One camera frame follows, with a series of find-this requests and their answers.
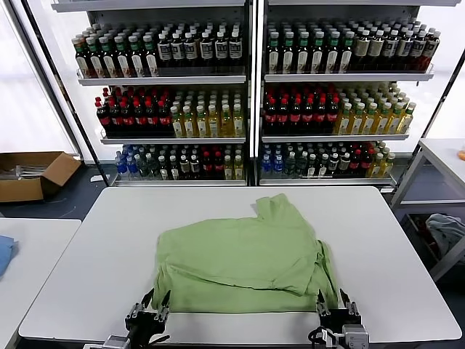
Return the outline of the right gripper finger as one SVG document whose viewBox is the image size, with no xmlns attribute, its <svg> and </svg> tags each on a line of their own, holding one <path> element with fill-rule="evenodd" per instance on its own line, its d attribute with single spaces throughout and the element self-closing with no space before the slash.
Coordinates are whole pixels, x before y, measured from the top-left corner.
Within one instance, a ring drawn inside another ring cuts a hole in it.
<svg viewBox="0 0 465 349">
<path fill-rule="evenodd" d="M 316 310 L 319 315 L 328 315 L 329 310 L 325 302 L 325 298 L 321 290 L 318 291 L 317 302 L 316 302 Z"/>
<path fill-rule="evenodd" d="M 341 300 L 344 304 L 344 307 L 348 310 L 349 314 L 352 316 L 359 316 L 360 313 L 357 309 L 357 304 L 355 301 L 351 301 L 349 298 L 349 295 L 343 291 L 343 289 L 340 289 L 340 295 L 341 295 Z"/>
</svg>

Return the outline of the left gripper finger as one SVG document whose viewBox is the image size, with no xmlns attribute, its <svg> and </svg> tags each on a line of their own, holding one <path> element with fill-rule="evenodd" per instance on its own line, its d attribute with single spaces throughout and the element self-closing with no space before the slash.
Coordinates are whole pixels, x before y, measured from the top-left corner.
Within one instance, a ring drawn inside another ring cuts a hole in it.
<svg viewBox="0 0 465 349">
<path fill-rule="evenodd" d="M 155 319 L 158 322 L 166 322 L 169 315 L 169 302 L 171 297 L 171 290 L 162 297 L 158 291 L 153 295 L 153 309 L 156 312 Z"/>
<path fill-rule="evenodd" d="M 137 317 L 139 312 L 146 311 L 150 302 L 153 298 L 154 289 L 151 289 L 147 294 L 145 294 L 140 302 L 137 302 L 131 312 L 131 317 Z"/>
</svg>

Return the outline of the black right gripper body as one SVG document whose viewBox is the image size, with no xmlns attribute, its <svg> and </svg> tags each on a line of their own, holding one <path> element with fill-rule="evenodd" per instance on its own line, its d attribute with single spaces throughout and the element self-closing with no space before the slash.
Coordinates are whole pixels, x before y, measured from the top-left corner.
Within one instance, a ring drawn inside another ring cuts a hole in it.
<svg viewBox="0 0 465 349">
<path fill-rule="evenodd" d="M 362 324 L 361 315 L 350 313 L 348 309 L 331 309 L 328 315 L 319 315 L 320 325 L 331 331 L 341 331 L 343 325 L 347 324 Z"/>
</svg>

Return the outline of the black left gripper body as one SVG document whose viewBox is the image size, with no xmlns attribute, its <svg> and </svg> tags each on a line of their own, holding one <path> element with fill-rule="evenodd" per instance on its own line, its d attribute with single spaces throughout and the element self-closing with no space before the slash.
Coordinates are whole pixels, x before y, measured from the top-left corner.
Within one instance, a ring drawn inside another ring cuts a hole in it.
<svg viewBox="0 0 465 349">
<path fill-rule="evenodd" d="M 128 330 L 127 337 L 130 340 L 149 340 L 153 335 L 163 334 L 166 329 L 166 322 L 158 322 L 155 319 L 156 313 L 139 312 L 137 317 L 131 314 L 125 318 L 125 326 Z"/>
</svg>

